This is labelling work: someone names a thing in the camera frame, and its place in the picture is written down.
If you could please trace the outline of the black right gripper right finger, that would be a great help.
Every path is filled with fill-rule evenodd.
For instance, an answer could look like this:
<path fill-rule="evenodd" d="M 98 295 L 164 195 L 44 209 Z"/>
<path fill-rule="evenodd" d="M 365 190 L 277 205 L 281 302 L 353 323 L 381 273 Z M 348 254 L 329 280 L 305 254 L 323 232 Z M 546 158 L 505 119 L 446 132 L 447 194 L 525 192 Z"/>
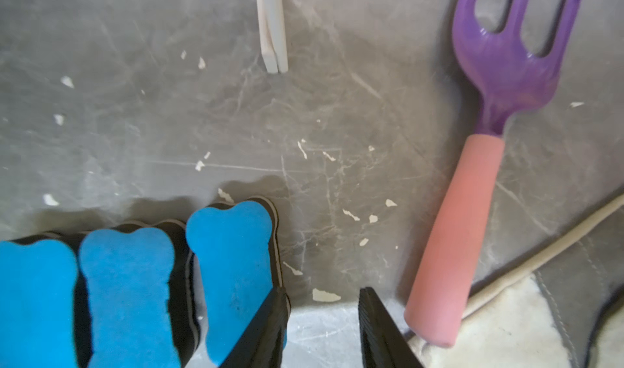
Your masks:
<path fill-rule="evenodd" d="M 372 287 L 359 291 L 358 317 L 365 368 L 423 368 Z"/>

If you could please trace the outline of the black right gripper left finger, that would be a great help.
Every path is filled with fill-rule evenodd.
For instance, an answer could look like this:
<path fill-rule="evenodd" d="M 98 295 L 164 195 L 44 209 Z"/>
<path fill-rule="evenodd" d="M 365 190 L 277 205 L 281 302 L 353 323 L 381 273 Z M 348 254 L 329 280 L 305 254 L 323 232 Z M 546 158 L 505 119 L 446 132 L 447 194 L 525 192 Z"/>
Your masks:
<path fill-rule="evenodd" d="M 289 297 L 274 287 L 220 368 L 280 368 L 289 322 Z"/>

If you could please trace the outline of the blue eraser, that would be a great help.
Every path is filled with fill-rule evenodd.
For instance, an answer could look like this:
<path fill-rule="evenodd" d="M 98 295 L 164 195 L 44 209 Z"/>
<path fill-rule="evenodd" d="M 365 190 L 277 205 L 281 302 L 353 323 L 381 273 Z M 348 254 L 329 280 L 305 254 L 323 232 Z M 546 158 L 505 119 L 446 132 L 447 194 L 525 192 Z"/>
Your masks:
<path fill-rule="evenodd" d="M 77 367 L 78 265 L 62 241 L 1 243 L 1 366 Z"/>
<path fill-rule="evenodd" d="M 184 367 L 201 338 L 185 223 L 88 233 L 78 260 L 91 318 L 90 367 Z"/>
<path fill-rule="evenodd" d="M 284 284 L 279 216 L 265 197 L 215 203 L 191 215 L 186 241 L 197 256 L 206 303 L 206 351 L 225 362 L 274 287 Z"/>

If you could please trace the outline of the white wooden two-tier shelf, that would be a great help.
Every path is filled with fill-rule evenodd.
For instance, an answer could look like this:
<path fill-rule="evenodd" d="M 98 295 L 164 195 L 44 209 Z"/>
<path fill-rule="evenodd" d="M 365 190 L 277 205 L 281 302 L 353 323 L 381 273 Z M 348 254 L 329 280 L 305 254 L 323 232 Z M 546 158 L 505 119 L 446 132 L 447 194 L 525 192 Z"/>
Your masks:
<path fill-rule="evenodd" d="M 257 0 L 260 49 L 269 74 L 289 70 L 283 0 Z"/>

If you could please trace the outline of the white gardening glove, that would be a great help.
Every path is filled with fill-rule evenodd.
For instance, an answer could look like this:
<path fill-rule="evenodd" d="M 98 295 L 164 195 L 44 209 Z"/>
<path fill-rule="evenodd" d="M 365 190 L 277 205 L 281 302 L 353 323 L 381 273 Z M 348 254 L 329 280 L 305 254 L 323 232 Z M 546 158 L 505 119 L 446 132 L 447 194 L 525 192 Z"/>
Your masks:
<path fill-rule="evenodd" d="M 485 279 L 453 347 L 408 345 L 426 367 L 622 366 L 622 195 Z"/>

